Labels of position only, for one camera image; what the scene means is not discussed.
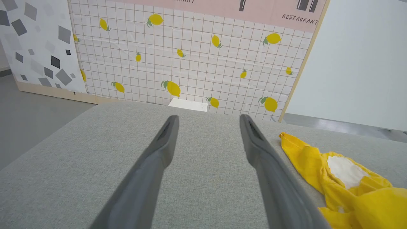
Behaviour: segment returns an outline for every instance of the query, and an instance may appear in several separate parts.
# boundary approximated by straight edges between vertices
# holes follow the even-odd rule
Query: yellow cloth
[[[320,208],[334,229],[407,228],[407,189],[394,188],[380,175],[349,159],[369,176],[360,185],[346,189],[328,166],[328,157],[295,136],[281,133],[281,147],[301,176],[325,196],[327,207]]]

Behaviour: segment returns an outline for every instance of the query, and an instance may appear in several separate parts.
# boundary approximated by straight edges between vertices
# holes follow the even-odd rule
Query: pink wallpaper strip
[[[116,0],[314,32],[326,0]]]

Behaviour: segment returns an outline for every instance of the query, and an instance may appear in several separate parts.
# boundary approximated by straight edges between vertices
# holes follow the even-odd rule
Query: gray fabric surface
[[[179,134],[153,228],[267,228],[238,118],[134,102],[95,106],[1,170],[0,228],[88,227],[172,114],[179,115]],[[395,187],[407,186],[405,143],[255,122],[318,206],[323,196],[295,171],[279,133],[351,157]]]

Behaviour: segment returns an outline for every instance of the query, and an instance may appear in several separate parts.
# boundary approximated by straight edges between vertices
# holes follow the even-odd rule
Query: wooden edge
[[[115,102],[119,101],[118,99],[111,99],[111,98],[105,98],[105,97],[100,97],[97,95],[90,95],[86,93],[81,93],[81,92],[73,92],[70,90],[62,89],[62,88],[52,88],[52,87],[46,87],[38,84],[29,84],[29,83],[24,83],[24,82],[19,82],[15,81],[17,84],[18,90],[24,91],[24,92],[30,92],[34,94],[40,94],[40,95],[47,95],[47,96],[52,96],[52,97],[57,97],[57,98],[62,98],[62,99],[70,99],[70,100],[75,100],[75,101],[80,101],[80,102],[85,102],[85,103],[92,103],[92,104],[101,104],[101,103],[108,103],[108,102]]]
[[[285,103],[285,106],[284,106],[284,108],[283,108],[283,110],[282,110],[282,112],[281,112],[280,118],[278,119],[278,122],[279,122],[279,123],[280,123],[280,122],[282,121],[282,119],[284,118],[285,111],[287,110],[287,107],[288,107],[288,104],[290,103],[291,97],[293,96],[293,93],[294,93],[294,91],[295,91],[295,88],[297,87],[297,84],[298,84],[298,81],[299,81],[300,76],[301,76],[301,74],[302,74],[302,71],[304,70],[305,64],[306,64],[306,62],[307,62],[307,60],[308,60],[308,56],[309,56],[309,54],[311,53],[311,50],[312,50],[312,47],[314,46],[315,39],[317,38],[319,29],[321,28],[322,21],[324,20],[324,17],[325,17],[325,14],[326,14],[326,10],[328,9],[329,3],[330,3],[330,0],[326,0],[325,5],[324,5],[324,9],[322,10],[321,16],[319,17],[318,25],[317,25],[317,27],[315,28],[315,32],[314,32],[314,34],[313,34],[313,36],[312,36],[312,38],[311,38],[311,42],[310,42],[310,44],[309,44],[308,50],[307,50],[307,52],[306,52],[306,54],[305,54],[304,60],[302,61],[300,70],[298,71],[297,78],[296,78],[295,81],[294,81],[293,88],[292,88],[290,94],[288,95],[287,102]]]

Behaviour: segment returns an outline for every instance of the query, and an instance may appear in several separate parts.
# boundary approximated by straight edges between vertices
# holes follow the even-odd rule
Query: baseboard
[[[6,75],[11,75],[11,69],[10,67],[3,67],[0,68],[0,77],[6,76]]]
[[[57,97],[57,98],[62,98],[62,99],[70,99],[70,100],[75,100],[75,101],[80,101],[80,102],[85,102],[85,103],[92,103],[92,104],[101,104],[101,103],[109,103],[109,102],[116,102],[119,101],[118,99],[111,99],[111,98],[105,98],[105,97],[100,97],[97,95],[90,95],[87,93],[81,93],[81,92],[73,92],[70,90],[62,89],[62,88],[52,88],[52,87],[46,87],[38,84],[29,84],[29,83],[24,83],[24,82],[19,82],[15,81],[18,87],[18,90],[24,91],[24,92],[29,92],[29,93],[34,93],[34,94],[39,94],[39,95],[47,95],[47,96],[52,96],[52,97]]]

